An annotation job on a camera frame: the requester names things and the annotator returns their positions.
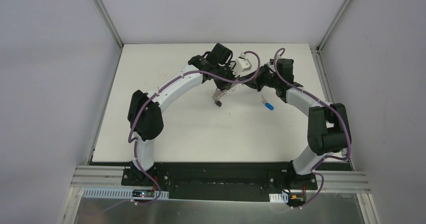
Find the keyring with keys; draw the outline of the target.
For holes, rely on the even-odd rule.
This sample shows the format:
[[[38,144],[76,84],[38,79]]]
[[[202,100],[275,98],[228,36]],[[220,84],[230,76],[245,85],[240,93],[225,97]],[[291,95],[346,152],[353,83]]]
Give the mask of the keyring with keys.
[[[224,96],[226,93],[228,92],[233,92],[236,89],[236,84],[232,84],[231,87],[229,89],[225,89],[225,90],[220,90],[220,89],[216,89],[215,92],[212,95],[212,100],[214,101],[215,105],[218,107],[222,106],[222,102],[220,101],[220,98],[222,96]]]

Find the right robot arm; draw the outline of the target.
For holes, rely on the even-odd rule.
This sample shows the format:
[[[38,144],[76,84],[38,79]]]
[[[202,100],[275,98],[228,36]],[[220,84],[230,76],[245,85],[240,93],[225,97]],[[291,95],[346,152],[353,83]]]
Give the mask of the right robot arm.
[[[284,182],[297,189],[312,177],[313,170],[326,156],[342,151],[351,143],[346,108],[341,103],[326,103],[302,89],[294,81],[292,59],[270,60],[260,67],[258,75],[246,85],[257,91],[275,89],[285,103],[300,110],[308,118],[307,147],[290,162]]]

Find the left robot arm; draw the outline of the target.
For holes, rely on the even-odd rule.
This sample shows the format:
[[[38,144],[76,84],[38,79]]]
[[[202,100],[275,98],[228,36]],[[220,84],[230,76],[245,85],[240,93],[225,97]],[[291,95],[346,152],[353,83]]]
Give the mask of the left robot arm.
[[[251,69],[245,54],[233,60],[233,52],[217,43],[211,51],[189,59],[184,68],[167,83],[148,92],[137,90],[132,94],[127,119],[130,122],[128,142],[134,144],[132,164],[136,167],[134,179],[141,186],[153,180],[150,168],[154,164],[154,140],[164,128],[163,113],[189,90],[213,80],[217,90],[231,89],[242,73]]]

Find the blue tagged key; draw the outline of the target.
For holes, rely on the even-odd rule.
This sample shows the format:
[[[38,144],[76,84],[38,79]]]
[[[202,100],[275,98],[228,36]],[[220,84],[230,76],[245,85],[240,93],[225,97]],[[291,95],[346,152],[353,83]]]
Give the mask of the blue tagged key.
[[[273,105],[271,105],[271,104],[268,102],[268,100],[264,97],[264,95],[261,95],[261,97],[262,97],[262,103],[264,104],[264,106],[265,106],[266,108],[268,108],[269,110],[274,110]]]

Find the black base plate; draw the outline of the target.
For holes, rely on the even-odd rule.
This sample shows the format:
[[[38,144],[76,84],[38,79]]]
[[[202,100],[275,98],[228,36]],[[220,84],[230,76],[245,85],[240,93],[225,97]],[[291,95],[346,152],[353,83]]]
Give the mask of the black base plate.
[[[296,177],[289,162],[156,162],[144,175],[133,163],[124,168],[121,184],[156,190],[170,199],[267,202],[281,191],[317,190],[313,174]]]

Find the aluminium frame rail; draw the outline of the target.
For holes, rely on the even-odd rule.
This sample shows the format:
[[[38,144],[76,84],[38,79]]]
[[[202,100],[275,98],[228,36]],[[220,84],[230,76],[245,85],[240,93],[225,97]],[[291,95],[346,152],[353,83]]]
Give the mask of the aluminium frame rail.
[[[123,166],[78,165],[71,187],[119,187],[124,176]]]

